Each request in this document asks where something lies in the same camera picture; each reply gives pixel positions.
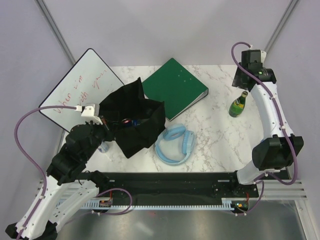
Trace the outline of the water bottle blue label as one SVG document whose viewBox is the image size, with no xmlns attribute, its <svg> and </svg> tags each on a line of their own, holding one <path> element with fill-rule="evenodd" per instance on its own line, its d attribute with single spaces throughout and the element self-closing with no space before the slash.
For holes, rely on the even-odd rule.
<svg viewBox="0 0 320 240">
<path fill-rule="evenodd" d="M 132 122 L 132 126 L 139 126 L 143 123 L 145 123 L 148 119 L 133 119 Z"/>
</svg>

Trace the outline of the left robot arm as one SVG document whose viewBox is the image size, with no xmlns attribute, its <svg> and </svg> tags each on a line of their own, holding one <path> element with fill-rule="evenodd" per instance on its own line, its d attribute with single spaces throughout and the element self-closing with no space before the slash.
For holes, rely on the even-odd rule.
<svg viewBox="0 0 320 240">
<path fill-rule="evenodd" d="M 75 193 L 58 204 L 96 150 L 112 139 L 113 135 L 105 121 L 74 126 L 66 136 L 65 144 L 53 157 L 34 202 L 20 221 L 6 227 L 6 234 L 16 240 L 54 240 L 87 201 L 106 196 L 110 191 L 110 181 L 96 170 L 88 175 Z"/>
</svg>

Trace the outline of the black canvas bag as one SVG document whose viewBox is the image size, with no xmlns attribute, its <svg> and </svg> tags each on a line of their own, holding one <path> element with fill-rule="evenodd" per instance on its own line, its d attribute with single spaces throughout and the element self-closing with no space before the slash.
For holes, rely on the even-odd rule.
<svg viewBox="0 0 320 240">
<path fill-rule="evenodd" d="M 110 93 L 100 104 L 99 114 L 126 158 L 152 146 L 165 129 L 165 104 L 145 98 L 141 78 Z M 147 119 L 138 126 L 124 127 L 123 119 Z"/>
</svg>

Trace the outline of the green glass bottle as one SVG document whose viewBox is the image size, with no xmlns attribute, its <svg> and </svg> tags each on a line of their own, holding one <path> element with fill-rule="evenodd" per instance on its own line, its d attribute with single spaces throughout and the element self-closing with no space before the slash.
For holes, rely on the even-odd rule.
<svg viewBox="0 0 320 240">
<path fill-rule="evenodd" d="M 245 109 L 248 94 L 249 93 L 247 91 L 243 91 L 241 95 L 232 102 L 228 111 L 231 117 L 236 118 L 242 114 Z"/>
</svg>

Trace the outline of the blue silver energy drink can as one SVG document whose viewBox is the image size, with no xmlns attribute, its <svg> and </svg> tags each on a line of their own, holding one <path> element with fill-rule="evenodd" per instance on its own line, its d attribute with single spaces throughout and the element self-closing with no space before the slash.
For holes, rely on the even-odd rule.
<svg viewBox="0 0 320 240">
<path fill-rule="evenodd" d="M 121 121 L 121 124 L 124 126 L 124 127 L 131 127 L 133 122 L 130 118 L 125 118 Z"/>
</svg>

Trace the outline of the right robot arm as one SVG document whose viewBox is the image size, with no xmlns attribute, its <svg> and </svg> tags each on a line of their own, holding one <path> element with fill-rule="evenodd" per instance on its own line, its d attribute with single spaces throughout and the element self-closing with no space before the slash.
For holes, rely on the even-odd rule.
<svg viewBox="0 0 320 240">
<path fill-rule="evenodd" d="M 284 116 L 274 71 L 263 66 L 265 57 L 263 50 L 244 50 L 232 82 L 232 86 L 252 95 L 263 127 L 263 139 L 252 149 L 251 161 L 237 171 L 237 179 L 229 184 L 235 197 L 242 196 L 247 185 L 283 168 L 293 167 L 292 181 L 286 181 L 285 185 L 291 185 L 298 176 L 297 156 L 304 140 L 294 134 Z"/>
</svg>

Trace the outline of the water bottle near left arm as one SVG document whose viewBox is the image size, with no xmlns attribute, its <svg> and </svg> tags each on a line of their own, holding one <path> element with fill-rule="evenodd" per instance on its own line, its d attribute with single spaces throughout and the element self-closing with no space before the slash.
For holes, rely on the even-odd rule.
<svg viewBox="0 0 320 240">
<path fill-rule="evenodd" d="M 109 144 L 106 141 L 104 141 L 100 144 L 98 150 L 100 153 L 105 154 L 109 150 L 109 148 Z"/>
</svg>

